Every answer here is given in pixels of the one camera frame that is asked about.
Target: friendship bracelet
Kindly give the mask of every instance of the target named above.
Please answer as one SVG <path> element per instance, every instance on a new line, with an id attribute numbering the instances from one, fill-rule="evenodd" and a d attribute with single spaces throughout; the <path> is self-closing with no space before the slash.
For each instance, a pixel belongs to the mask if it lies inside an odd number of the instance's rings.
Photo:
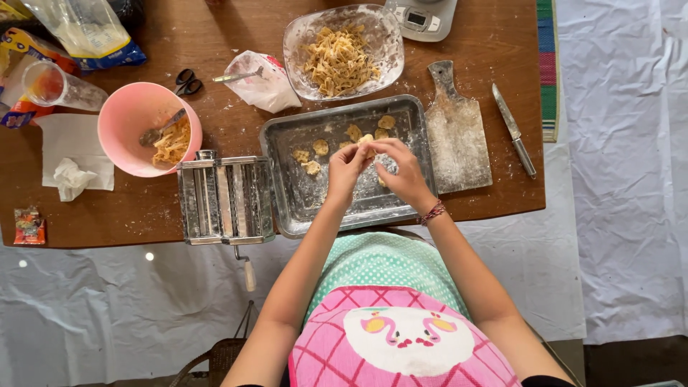
<path id="1" fill-rule="evenodd" d="M 427 214 L 425 214 L 425 216 L 421 217 L 421 219 L 418 219 L 418 223 L 423 227 L 428 227 L 428 220 L 440 215 L 446 210 L 447 208 L 444 207 L 442 201 L 438 200 L 437 204 L 434 207 L 432 207 L 432 209 Z"/>

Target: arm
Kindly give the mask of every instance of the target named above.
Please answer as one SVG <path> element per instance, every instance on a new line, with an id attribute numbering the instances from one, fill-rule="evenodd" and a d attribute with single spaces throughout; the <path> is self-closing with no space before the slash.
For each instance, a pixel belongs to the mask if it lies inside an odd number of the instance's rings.
<path id="1" fill-rule="evenodd" d="M 377 140 L 371 148 L 387 153 L 399 165 L 391 175 L 376 164 L 385 184 L 419 214 L 437 203 L 420 173 L 416 157 L 396 138 Z M 449 275 L 475 325 L 504 354 L 519 380 L 533 375 L 550 375 L 571 381 L 547 350 L 535 338 L 504 287 L 474 252 L 447 212 L 430 219 L 428 230 Z"/>
<path id="2" fill-rule="evenodd" d="M 279 385 L 339 225 L 351 205 L 358 175 L 372 161 L 366 160 L 367 152 L 367 146 L 353 144 L 332 155 L 327 199 L 272 285 L 255 327 L 222 387 Z"/>

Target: knife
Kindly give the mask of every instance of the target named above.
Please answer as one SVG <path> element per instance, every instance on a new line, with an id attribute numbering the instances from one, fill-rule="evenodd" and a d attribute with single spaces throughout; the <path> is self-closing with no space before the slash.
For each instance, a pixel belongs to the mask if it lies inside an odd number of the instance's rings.
<path id="1" fill-rule="evenodd" d="M 535 174 L 537 172 L 535 171 L 535 167 L 533 167 L 533 162 L 531 162 L 530 157 L 528 157 L 526 147 L 523 146 L 523 141 L 521 141 L 521 131 L 518 130 L 518 125 L 516 125 L 514 117 L 511 115 L 508 106 L 506 106 L 506 102 L 504 102 L 502 93 L 499 92 L 497 85 L 494 83 L 492 84 L 492 94 L 495 95 L 495 101 L 497 101 L 499 111 L 502 112 L 502 117 L 504 117 L 506 127 L 509 128 L 509 133 L 511 133 L 511 138 L 513 139 L 511 143 L 514 144 L 514 148 L 516 148 L 516 153 L 518 153 L 518 156 L 521 159 L 523 168 L 526 169 L 528 176 L 535 178 Z"/>

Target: pink apron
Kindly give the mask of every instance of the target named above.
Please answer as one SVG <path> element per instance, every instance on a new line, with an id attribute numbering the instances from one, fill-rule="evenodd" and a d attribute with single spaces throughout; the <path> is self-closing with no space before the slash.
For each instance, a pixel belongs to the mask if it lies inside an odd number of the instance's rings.
<path id="1" fill-rule="evenodd" d="M 403 286 L 325 296 L 289 356 L 292 387 L 512 387 L 513 369 L 465 317 Z"/>

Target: striped mat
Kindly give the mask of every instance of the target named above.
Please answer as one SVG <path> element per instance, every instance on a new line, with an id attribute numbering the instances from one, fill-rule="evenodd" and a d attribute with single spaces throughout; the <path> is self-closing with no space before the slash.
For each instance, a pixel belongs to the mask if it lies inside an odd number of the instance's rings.
<path id="1" fill-rule="evenodd" d="M 559 129 L 559 44 L 555 0 L 537 0 L 537 40 L 540 52 L 542 140 L 557 142 Z"/>

